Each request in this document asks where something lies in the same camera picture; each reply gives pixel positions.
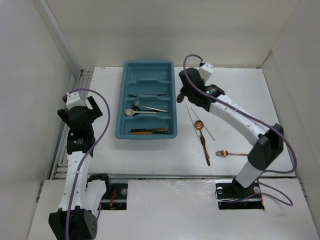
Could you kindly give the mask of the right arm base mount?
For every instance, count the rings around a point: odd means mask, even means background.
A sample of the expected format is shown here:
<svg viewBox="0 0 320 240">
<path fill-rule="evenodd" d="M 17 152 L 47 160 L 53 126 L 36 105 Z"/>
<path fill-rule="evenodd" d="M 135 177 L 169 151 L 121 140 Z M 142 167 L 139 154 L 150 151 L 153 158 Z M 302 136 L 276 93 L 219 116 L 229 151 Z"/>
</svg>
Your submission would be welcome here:
<svg viewBox="0 0 320 240">
<path fill-rule="evenodd" d="M 215 183 L 215 198 L 219 210 L 264 210 L 260 185 L 254 182 L 251 186 L 239 191 L 231 182 Z"/>
</svg>

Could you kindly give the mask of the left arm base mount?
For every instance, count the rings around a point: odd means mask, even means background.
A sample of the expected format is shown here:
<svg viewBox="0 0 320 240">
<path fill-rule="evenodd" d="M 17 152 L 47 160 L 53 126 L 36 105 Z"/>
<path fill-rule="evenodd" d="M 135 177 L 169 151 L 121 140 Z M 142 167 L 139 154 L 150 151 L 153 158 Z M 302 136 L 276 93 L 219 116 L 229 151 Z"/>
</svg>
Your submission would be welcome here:
<svg viewBox="0 0 320 240">
<path fill-rule="evenodd" d="M 128 183 L 116 182 L 111 184 L 111 190 L 100 200 L 101 209 L 105 211 L 122 211 L 127 209 Z"/>
</svg>

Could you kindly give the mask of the silver spoon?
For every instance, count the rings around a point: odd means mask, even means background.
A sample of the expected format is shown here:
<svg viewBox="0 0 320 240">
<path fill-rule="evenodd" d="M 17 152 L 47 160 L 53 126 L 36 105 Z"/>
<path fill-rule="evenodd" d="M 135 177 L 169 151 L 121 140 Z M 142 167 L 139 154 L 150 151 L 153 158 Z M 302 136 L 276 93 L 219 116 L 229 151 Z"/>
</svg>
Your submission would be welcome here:
<svg viewBox="0 0 320 240">
<path fill-rule="evenodd" d="M 167 113 L 167 111 L 164 110 L 164 109 L 154 108 L 154 107 L 150 107 L 150 106 L 144 106 L 144 105 L 140 105 L 140 104 L 139 104 L 138 108 L 145 108 L 145 109 L 149 109 L 149 110 L 154 110 L 154 111 L 158 111 L 158 112 Z"/>
</svg>

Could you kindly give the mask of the small copper spoon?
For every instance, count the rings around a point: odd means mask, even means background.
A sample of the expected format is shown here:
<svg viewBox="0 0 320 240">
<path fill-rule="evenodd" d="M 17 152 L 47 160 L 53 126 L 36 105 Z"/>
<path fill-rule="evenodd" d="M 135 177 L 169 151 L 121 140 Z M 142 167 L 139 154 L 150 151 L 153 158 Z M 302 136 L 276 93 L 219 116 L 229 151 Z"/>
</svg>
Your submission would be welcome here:
<svg viewBox="0 0 320 240">
<path fill-rule="evenodd" d="M 177 103 L 182 103 L 184 98 L 185 98 L 185 96 L 182 93 L 180 93 L 176 98 L 176 102 Z"/>
</svg>

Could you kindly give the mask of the white plastic spoon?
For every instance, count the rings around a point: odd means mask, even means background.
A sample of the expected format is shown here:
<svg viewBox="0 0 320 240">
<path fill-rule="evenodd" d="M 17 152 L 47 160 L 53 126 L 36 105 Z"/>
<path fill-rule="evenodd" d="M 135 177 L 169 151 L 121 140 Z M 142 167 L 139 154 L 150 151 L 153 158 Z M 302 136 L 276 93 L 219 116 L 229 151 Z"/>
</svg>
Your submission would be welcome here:
<svg viewBox="0 0 320 240">
<path fill-rule="evenodd" d="M 156 111 L 138 111 L 131 108 L 127 108 L 124 113 L 128 117 L 134 116 L 135 114 L 157 114 Z"/>
</svg>

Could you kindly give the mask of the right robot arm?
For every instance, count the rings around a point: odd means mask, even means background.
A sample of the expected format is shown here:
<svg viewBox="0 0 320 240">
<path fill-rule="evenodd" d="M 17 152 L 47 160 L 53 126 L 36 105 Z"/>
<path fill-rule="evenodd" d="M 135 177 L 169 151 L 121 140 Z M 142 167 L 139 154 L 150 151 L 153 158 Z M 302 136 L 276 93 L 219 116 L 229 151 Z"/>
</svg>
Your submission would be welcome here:
<svg viewBox="0 0 320 240">
<path fill-rule="evenodd" d="M 180 94 L 183 97 L 187 97 L 190 103 L 224 120 L 252 145 L 247 162 L 227 187 L 235 195 L 234 199 L 247 197 L 254 181 L 283 152 L 284 141 L 278 135 L 284 133 L 283 128 L 275 124 L 272 128 L 276 131 L 273 131 L 249 118 L 248 113 L 240 114 L 244 110 L 220 87 L 214 84 L 205 85 L 199 69 L 190 67 L 180 71 L 178 75 L 182 82 Z"/>
</svg>

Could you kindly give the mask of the copper fork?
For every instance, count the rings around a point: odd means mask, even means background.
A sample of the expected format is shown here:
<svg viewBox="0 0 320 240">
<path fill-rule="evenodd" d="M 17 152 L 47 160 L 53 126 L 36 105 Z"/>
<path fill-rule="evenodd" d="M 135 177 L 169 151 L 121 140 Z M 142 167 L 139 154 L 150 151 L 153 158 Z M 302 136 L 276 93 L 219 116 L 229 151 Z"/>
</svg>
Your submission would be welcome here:
<svg viewBox="0 0 320 240">
<path fill-rule="evenodd" d="M 222 157 L 222 158 L 225 158 L 227 156 L 248 156 L 247 153 L 231 153 L 231 152 L 228 152 L 227 150 L 216 151 L 215 155 L 217 157 Z"/>
</svg>

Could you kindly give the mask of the dark green handled knife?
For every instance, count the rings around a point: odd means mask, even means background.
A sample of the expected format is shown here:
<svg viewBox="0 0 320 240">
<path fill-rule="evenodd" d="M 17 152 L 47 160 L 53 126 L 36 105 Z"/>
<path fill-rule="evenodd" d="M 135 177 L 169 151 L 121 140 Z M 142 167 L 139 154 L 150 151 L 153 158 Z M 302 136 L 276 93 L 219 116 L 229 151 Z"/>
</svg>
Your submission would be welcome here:
<svg viewBox="0 0 320 240">
<path fill-rule="evenodd" d="M 132 132 L 149 131 L 149 132 L 153 132 L 153 134 L 168 134 L 169 133 L 169 129 L 167 127 L 165 127 L 165 128 L 136 128 L 136 129 L 132 129 L 131 131 Z"/>
</svg>

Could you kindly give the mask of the gold knife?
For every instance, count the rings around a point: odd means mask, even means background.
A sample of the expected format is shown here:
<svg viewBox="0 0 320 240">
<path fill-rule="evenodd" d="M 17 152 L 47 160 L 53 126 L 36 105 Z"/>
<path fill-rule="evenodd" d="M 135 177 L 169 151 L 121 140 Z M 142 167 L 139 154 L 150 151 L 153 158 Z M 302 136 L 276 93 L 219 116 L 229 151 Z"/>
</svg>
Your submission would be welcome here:
<svg viewBox="0 0 320 240">
<path fill-rule="evenodd" d="M 151 135 L 151 134 L 153 134 L 152 131 L 130 131 L 129 133 L 132 135 Z"/>
</svg>

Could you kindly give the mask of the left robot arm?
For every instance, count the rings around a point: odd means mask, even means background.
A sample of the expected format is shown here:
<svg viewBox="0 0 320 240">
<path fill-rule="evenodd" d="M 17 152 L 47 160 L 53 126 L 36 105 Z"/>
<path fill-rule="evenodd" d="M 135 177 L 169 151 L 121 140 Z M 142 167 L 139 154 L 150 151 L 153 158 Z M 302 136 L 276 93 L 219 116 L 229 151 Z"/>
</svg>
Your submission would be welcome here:
<svg viewBox="0 0 320 240">
<path fill-rule="evenodd" d="M 94 240 L 98 232 L 101 199 L 111 195 L 106 173 L 88 175 L 96 144 L 93 122 L 103 114 L 93 97 L 88 108 L 77 92 L 63 100 L 65 109 L 57 114 L 69 127 L 67 135 L 67 173 L 64 191 L 56 212 L 49 214 L 49 226 L 58 240 Z"/>
</svg>

